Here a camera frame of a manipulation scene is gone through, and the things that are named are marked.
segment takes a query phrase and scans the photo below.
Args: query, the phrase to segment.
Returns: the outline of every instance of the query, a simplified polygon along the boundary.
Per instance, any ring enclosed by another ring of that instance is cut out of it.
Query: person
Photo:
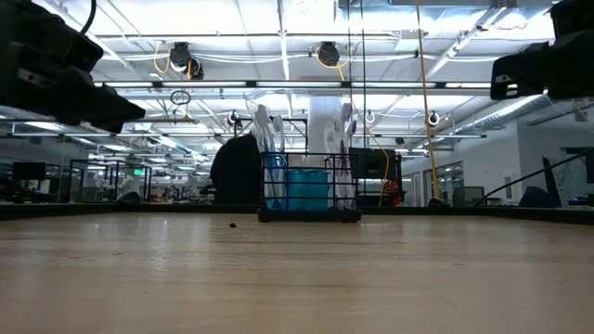
[[[214,204],[258,205],[262,158],[253,134],[229,139],[216,153],[211,179],[216,189]]]

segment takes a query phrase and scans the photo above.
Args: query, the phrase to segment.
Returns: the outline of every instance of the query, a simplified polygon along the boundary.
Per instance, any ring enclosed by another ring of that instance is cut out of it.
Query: metal frame
[[[109,176],[110,176],[110,185],[113,184],[114,185],[114,189],[113,189],[113,201],[117,201],[118,200],[118,184],[119,184],[119,178],[118,178],[118,174],[120,173],[120,166],[121,166],[121,162],[120,161],[115,161],[115,166],[114,165],[104,165],[104,164],[100,164],[99,162],[102,161],[98,161],[98,160],[89,160],[89,159],[72,159],[71,163],[70,163],[70,169],[68,172],[68,197],[67,197],[67,201],[70,201],[71,198],[71,186],[72,186],[72,170],[74,168],[74,164],[75,163],[81,163],[87,166],[100,166],[100,167],[105,167],[105,172],[106,172],[106,176],[109,172]],[[134,169],[142,169],[145,172],[145,177],[144,177],[144,190],[143,190],[143,194],[142,194],[142,198],[145,202],[150,203],[150,186],[151,186],[151,182],[152,182],[152,167],[150,166],[145,166],[142,164],[136,164],[136,163],[127,163],[124,162],[123,163],[123,168],[134,168]],[[87,171],[85,168],[79,168],[82,171]],[[79,193],[82,193],[82,190],[84,188],[84,177],[81,177],[81,182],[79,184]]]
[[[286,161],[289,161],[289,156],[321,156],[327,157],[324,159],[324,167],[306,167],[306,166],[289,166],[286,163],[284,166],[266,166],[266,159],[270,157],[284,157]],[[336,167],[336,162],[339,160],[348,159],[350,162],[350,167]],[[262,153],[262,186],[260,187],[261,197],[263,201],[263,207],[258,212],[258,217],[261,222],[268,223],[273,220],[292,220],[292,221],[300,221],[300,220],[309,220],[308,217],[311,216],[312,212],[305,212],[305,211],[290,211],[290,201],[291,199],[331,199],[332,200],[332,207],[329,208],[328,212],[324,211],[325,213],[322,220],[331,220],[331,221],[341,221],[343,223],[356,223],[361,219],[361,212],[357,209],[357,196],[356,193],[358,192],[358,181],[353,178],[353,181],[350,183],[344,182],[336,182],[336,173],[337,171],[354,171],[358,167],[358,157],[356,154],[342,154],[342,153],[308,153],[308,152],[299,152],[299,153],[287,153],[287,152],[264,152]],[[285,180],[281,182],[275,181],[264,181],[265,180],[265,173],[267,170],[275,170],[275,169],[282,169],[285,171]],[[313,182],[289,182],[289,171],[294,170],[317,170],[317,171],[327,171],[332,174],[332,181],[327,183],[313,183]],[[282,197],[267,197],[265,195],[265,187],[266,185],[284,185],[286,196]],[[332,196],[326,197],[294,197],[290,196],[290,185],[327,185],[332,186]],[[336,197],[336,186],[337,185],[346,185],[346,186],[355,186],[355,196],[352,198],[337,198]],[[268,209],[265,201],[267,199],[284,199],[285,200],[285,208],[284,210],[271,210]],[[355,209],[353,211],[338,211],[336,210],[336,202],[337,200],[343,199],[351,199],[355,203]]]

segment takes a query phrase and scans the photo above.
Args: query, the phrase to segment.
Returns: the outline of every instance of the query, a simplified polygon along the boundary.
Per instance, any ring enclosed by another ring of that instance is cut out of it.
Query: yellow cable
[[[168,54],[167,54],[167,65],[165,67],[165,70],[161,70],[159,65],[157,65],[157,54],[158,53],[159,53],[159,44],[157,44],[157,48],[155,48],[155,58],[152,60],[152,63],[153,63],[153,65],[155,65],[155,70],[157,70],[161,73],[165,73],[165,72],[167,72],[167,70],[169,70],[169,54],[171,53],[171,49],[169,49]]]
[[[192,61],[188,60],[187,61],[187,80],[190,81],[192,80]]]
[[[319,60],[319,47],[316,49],[316,59],[317,59],[317,62],[325,68],[338,69],[338,72],[341,74],[341,79],[344,81],[344,75],[342,74],[342,68],[346,64],[348,64],[351,61],[351,59],[346,60],[342,65],[328,66]]]
[[[384,171],[383,179],[381,180],[380,203],[378,204],[378,207],[381,207],[381,201],[383,200],[383,182],[388,179],[388,171],[390,171],[390,156],[388,155],[388,152],[386,152],[386,150],[380,145],[380,143],[378,143],[378,140],[375,138],[375,136],[371,135],[371,131],[369,130],[368,126],[365,122],[363,122],[363,118],[361,117],[359,109],[355,108],[355,106],[352,106],[352,108],[356,111],[356,115],[359,117],[361,123],[365,127],[364,131],[366,131],[368,135],[371,136],[375,142],[375,145],[377,145],[381,149],[381,152],[383,152],[383,155],[386,156],[386,170]]]
[[[420,53],[420,76],[423,81],[423,102],[425,105],[425,130],[427,132],[427,143],[429,144],[429,154],[431,157],[431,170],[433,177],[433,196],[439,198],[437,188],[437,169],[435,167],[435,157],[433,155],[433,141],[431,138],[431,127],[429,126],[429,104],[427,103],[427,78],[425,77],[425,57],[423,56],[422,31],[420,29],[420,0],[417,0],[417,23],[419,24],[419,53]]]

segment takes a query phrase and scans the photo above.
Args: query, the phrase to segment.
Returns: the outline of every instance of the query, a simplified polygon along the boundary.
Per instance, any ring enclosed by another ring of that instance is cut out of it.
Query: wooden table surface
[[[594,332],[587,226],[125,213],[1,222],[0,248],[1,333]]]

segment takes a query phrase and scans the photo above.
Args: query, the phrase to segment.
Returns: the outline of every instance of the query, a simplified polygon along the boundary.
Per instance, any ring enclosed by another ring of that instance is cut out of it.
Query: ceiling fixture
[[[429,115],[429,117],[427,118],[427,123],[429,124],[429,126],[435,127],[437,126],[437,124],[439,124],[439,120],[439,114],[434,110],[431,112],[431,115]]]
[[[368,110],[368,114],[365,115],[365,120],[368,123],[373,123],[375,122],[375,115],[373,114],[373,112],[371,112],[371,110]]]
[[[341,59],[341,54],[338,53],[334,42],[322,42],[317,59],[326,66],[335,67]]]
[[[171,68],[179,73],[183,73],[190,80],[204,80],[204,68],[202,64],[193,58],[189,53],[188,42],[176,42],[169,53]]]
[[[226,123],[229,126],[233,126],[235,123],[237,123],[238,130],[243,129],[243,124],[241,123],[241,120],[238,120],[238,114],[234,110],[232,112],[229,112],[229,114],[227,115]]]

